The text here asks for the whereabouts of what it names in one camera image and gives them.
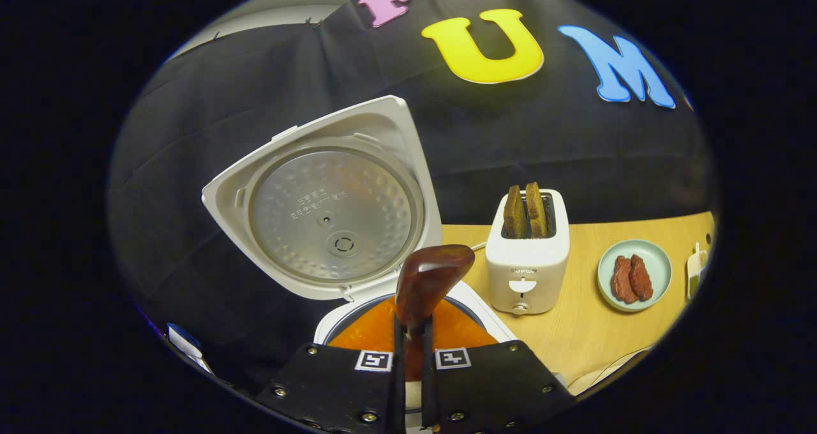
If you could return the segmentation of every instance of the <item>toaster lever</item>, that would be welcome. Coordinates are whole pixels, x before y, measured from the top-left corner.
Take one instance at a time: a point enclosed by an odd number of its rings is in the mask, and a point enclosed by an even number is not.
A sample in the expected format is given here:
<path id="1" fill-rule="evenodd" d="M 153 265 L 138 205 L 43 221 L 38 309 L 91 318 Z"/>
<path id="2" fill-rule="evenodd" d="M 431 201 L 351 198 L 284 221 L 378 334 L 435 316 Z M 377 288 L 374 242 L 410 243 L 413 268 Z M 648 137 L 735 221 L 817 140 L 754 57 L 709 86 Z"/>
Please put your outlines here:
<path id="1" fill-rule="evenodd" d="M 524 294 L 525 292 L 530 292 L 534 289 L 534 287 L 536 287 L 536 281 L 526 281 L 525 277 L 522 277 L 522 280 L 520 281 L 508 281 L 508 287 L 514 292 Z"/>

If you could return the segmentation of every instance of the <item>bread slice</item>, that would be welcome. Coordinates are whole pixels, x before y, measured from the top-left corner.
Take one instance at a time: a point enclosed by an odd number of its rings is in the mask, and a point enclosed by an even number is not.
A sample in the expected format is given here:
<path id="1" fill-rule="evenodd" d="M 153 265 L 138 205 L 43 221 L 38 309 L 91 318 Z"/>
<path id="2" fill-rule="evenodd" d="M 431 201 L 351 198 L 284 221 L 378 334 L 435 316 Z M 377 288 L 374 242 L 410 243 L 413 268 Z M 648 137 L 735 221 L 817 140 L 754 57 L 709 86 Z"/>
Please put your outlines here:
<path id="1" fill-rule="evenodd" d="M 525 236 L 527 219 L 525 219 L 525 207 L 522 205 L 522 194 L 519 186 L 513 186 L 508 190 L 508 199 L 505 201 L 505 210 L 502 211 L 505 219 L 505 230 L 508 238 L 521 239 Z"/>
<path id="2" fill-rule="evenodd" d="M 548 219 L 545 217 L 545 205 L 539 193 L 539 184 L 531 182 L 525 186 L 525 201 L 528 204 L 531 238 L 548 236 Z"/>

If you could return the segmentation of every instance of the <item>black cloth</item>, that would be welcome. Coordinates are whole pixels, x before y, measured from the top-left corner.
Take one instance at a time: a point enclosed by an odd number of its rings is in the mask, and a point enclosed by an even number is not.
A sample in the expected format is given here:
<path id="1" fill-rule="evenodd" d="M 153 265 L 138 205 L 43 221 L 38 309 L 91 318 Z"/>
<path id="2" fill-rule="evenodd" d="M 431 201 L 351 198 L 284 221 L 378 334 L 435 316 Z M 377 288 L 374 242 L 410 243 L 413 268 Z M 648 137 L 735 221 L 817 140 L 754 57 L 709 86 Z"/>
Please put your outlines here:
<path id="1" fill-rule="evenodd" d="M 512 184 L 559 190 L 571 222 L 664 218 L 709 209 L 712 169 L 695 113 L 645 47 L 675 109 L 610 103 L 581 47 L 615 24 L 572 0 L 411 0 L 382 27 L 357 0 L 324 21 L 261 27 L 171 59 L 135 100 L 114 151 L 108 222 L 120 269 L 146 314 L 173 322 L 265 384 L 343 301 L 300 298 L 245 257 L 200 201 L 219 172 L 290 126 L 393 94 L 408 102 L 447 224 L 488 224 Z M 427 25 L 467 17 L 486 57 L 513 47 L 479 12 L 514 8 L 543 48 L 542 70 L 479 85 L 455 76 Z"/>

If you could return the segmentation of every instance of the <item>toaster slot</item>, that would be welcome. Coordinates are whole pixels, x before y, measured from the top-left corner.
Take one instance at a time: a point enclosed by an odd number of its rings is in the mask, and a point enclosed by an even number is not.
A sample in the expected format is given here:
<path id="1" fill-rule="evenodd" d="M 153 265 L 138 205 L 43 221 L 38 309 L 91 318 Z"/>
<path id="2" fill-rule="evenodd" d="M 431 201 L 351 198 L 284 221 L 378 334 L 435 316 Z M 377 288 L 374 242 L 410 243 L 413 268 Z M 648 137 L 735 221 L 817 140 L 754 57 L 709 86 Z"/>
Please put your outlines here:
<path id="1" fill-rule="evenodd" d="M 533 239 L 530 236 L 530 216 L 528 215 L 528 198 L 525 196 L 525 190 L 522 190 L 520 195 L 522 195 L 522 207 L 525 208 L 525 221 L 527 222 L 525 225 L 525 235 L 520 239 Z M 542 203 L 545 207 L 545 219 L 546 222 L 548 222 L 548 233 L 543 239 L 548 239 L 552 238 L 557 233 L 557 219 L 555 219 L 555 213 L 553 210 L 553 196 L 551 193 L 542 193 Z M 504 223 L 502 224 L 501 236 L 504 239 L 511 239 L 508 238 L 507 229 L 505 228 Z"/>

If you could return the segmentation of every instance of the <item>open lid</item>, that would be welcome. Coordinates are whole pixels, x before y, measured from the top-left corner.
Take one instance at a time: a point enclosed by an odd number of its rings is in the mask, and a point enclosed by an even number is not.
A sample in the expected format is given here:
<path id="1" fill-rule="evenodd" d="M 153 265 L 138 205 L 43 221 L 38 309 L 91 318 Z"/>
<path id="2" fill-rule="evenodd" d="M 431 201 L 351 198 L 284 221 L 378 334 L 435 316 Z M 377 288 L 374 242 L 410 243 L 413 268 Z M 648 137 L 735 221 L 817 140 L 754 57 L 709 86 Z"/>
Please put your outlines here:
<path id="1" fill-rule="evenodd" d="M 353 301 L 393 291 L 403 260 L 442 242 L 408 109 L 385 96 L 293 126 L 216 176 L 202 202 L 294 294 Z"/>

